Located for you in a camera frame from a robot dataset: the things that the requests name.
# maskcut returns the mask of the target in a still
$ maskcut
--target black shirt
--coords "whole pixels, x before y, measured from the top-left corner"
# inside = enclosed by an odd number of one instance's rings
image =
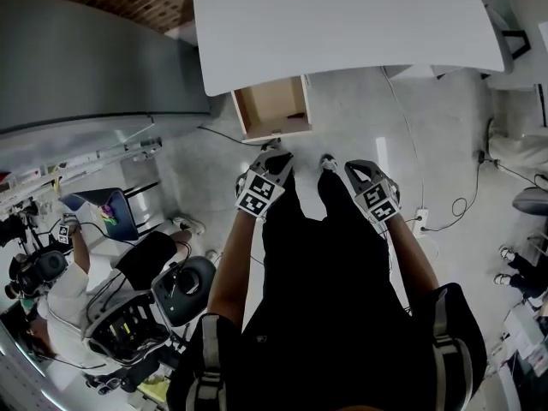
[[[320,282],[313,281],[307,290],[300,288],[301,296],[289,291],[270,297],[243,334],[221,318],[219,353],[229,411],[433,409],[433,306],[444,289],[449,332],[468,346],[475,392],[485,371],[485,346],[460,286],[437,289],[410,316],[388,280],[375,282],[315,290]],[[202,351],[200,322],[171,381],[170,409],[185,409],[188,389],[203,370]]]

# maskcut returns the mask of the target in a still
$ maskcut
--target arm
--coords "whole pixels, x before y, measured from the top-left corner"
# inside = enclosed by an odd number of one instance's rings
[[[72,234],[72,245],[74,247],[74,262],[86,273],[89,274],[90,260],[89,251],[84,241],[84,236],[80,227],[76,228]]]
[[[207,312],[224,316],[240,331],[246,306],[255,222],[255,217],[244,211],[239,210],[236,214],[207,303]]]
[[[439,287],[438,279],[402,215],[391,217],[386,226],[396,250],[409,305],[413,309],[425,295]]]

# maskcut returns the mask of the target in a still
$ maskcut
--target desk drawer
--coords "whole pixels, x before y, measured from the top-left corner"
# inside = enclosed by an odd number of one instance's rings
[[[243,141],[269,140],[312,130],[308,78],[296,76],[232,92]]]

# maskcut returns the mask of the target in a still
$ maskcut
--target white shirt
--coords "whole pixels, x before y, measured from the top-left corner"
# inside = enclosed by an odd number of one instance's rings
[[[101,315],[102,308],[110,309],[133,296],[135,291],[118,270],[112,270],[102,283],[89,292],[86,291],[88,282],[89,276],[75,263],[71,263],[55,282],[47,295],[48,333],[51,344],[67,362],[80,366],[89,374],[109,374],[121,366],[87,348],[82,342],[82,331]],[[106,286],[108,288],[90,304],[90,300]]]

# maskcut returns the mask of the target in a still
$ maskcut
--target concrete floor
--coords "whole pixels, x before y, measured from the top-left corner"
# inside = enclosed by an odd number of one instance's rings
[[[313,132],[283,139],[296,158],[297,191],[308,217],[325,216],[316,192],[317,164],[324,152],[333,154],[339,165],[356,158],[379,162],[378,151],[382,157],[385,145],[388,159],[379,163],[388,166],[400,186],[403,216],[414,217],[421,206],[422,175],[424,206],[430,211],[427,226],[438,228],[455,220],[453,201],[465,197],[470,202],[474,196],[474,152],[482,146],[485,125],[493,113],[491,92],[476,71],[457,71],[442,80],[394,82],[417,146],[418,163],[402,112],[379,68],[314,74],[310,79]],[[231,98],[215,100],[221,103],[220,114],[209,126],[241,138]],[[258,148],[200,129],[164,142],[157,155],[164,191],[181,210],[207,226],[197,251],[223,250],[235,216],[235,179],[258,153]],[[498,247],[514,245],[529,255],[526,236],[544,223],[543,218],[512,208],[512,199],[525,186],[491,164],[482,165],[478,197],[470,212],[450,229],[420,239],[440,283],[457,282],[463,287],[486,338],[499,330],[509,308],[521,298],[515,289],[492,284],[494,274],[505,269]],[[257,224],[253,256],[262,260],[262,223]],[[356,264],[366,255],[366,250],[356,249]],[[394,286],[405,303],[397,266],[394,269]],[[262,265],[253,261],[247,318],[261,299],[263,276]]]

